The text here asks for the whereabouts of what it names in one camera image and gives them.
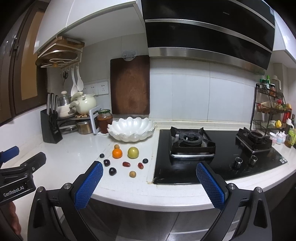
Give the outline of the left human hand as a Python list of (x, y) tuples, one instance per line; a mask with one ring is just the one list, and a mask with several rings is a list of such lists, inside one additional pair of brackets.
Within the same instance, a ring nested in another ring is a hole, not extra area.
[(21, 225), (19, 223), (19, 218), (16, 214), (16, 206), (13, 202), (9, 203), (9, 214), (10, 214), (10, 225), (14, 230), (16, 235), (21, 234)]

